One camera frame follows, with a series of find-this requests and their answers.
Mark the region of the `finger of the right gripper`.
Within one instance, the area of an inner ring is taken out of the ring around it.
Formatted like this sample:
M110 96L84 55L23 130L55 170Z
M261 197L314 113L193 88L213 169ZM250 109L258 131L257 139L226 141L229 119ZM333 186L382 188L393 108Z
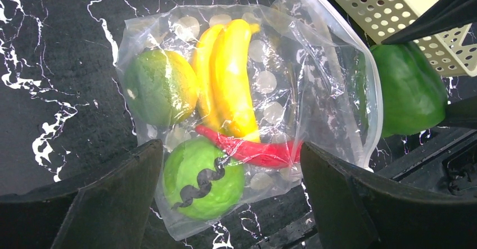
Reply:
M439 0L412 24L381 43L406 43L474 22L476 22L476 0Z
M477 97L469 97L445 107L445 118L438 126L477 129L476 104Z

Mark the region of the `green fake pepper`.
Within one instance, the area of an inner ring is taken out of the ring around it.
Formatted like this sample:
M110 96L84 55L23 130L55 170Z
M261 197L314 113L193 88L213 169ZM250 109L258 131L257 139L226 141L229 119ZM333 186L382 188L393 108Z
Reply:
M381 83L382 138L417 134L444 120L446 87L415 42L376 44L370 51Z

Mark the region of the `clear zip top bag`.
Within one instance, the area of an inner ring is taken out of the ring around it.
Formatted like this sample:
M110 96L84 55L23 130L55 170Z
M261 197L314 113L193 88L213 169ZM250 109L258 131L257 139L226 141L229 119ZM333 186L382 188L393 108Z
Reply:
M371 52L328 0L181 5L125 21L116 63L155 201L182 240L287 193L311 143L367 169L383 125Z

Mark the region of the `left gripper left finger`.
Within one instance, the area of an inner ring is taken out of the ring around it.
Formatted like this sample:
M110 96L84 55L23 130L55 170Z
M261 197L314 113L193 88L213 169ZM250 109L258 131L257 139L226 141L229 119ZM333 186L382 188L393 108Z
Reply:
M1 196L2 248L139 248L163 159L149 141L97 168Z

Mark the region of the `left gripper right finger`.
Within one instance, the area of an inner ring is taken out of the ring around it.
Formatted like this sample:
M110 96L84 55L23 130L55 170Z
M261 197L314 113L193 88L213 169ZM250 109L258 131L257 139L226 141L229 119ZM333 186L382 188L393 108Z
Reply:
M300 163L323 248L476 247L476 199L395 182L308 142Z

